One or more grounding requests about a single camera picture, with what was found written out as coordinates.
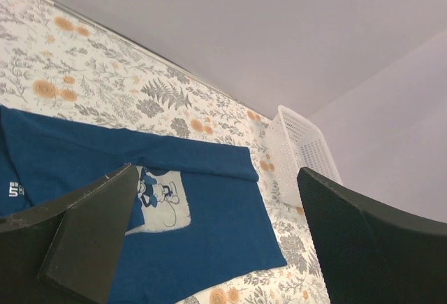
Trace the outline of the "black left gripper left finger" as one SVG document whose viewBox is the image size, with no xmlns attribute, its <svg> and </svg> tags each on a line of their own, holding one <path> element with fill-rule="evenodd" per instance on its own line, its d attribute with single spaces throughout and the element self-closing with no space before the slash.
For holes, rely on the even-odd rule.
<svg viewBox="0 0 447 304">
<path fill-rule="evenodd" d="M 106 303 L 138 177 L 127 165 L 1 218 L 1 302 Z"/>
</svg>

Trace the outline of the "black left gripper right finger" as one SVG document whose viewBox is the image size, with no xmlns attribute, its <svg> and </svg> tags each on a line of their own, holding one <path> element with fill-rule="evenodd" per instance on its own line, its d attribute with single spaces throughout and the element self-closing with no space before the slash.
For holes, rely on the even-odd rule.
<svg viewBox="0 0 447 304">
<path fill-rule="evenodd" d="M 297 183 L 331 303 L 446 302 L 446 224 L 307 167 Z"/>
</svg>

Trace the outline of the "white plastic basket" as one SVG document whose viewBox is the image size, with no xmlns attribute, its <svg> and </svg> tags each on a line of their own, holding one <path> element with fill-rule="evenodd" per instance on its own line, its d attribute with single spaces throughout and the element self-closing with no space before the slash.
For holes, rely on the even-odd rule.
<svg viewBox="0 0 447 304">
<path fill-rule="evenodd" d="M 285 204 L 302 205 L 297 183 L 302 167 L 339 184 L 342 182 L 321 130 L 290 108 L 278 106 L 276 116 L 266 129 L 265 142 Z"/>
</svg>

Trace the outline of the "blue printed t shirt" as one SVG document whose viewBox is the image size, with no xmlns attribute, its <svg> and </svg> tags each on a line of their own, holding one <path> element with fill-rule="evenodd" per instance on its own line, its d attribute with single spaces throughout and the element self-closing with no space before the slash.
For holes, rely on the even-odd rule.
<svg viewBox="0 0 447 304">
<path fill-rule="evenodd" d="M 2 215 L 126 164 L 138 176 L 109 303 L 176 303 L 286 265 L 248 148 L 1 108 Z"/>
</svg>

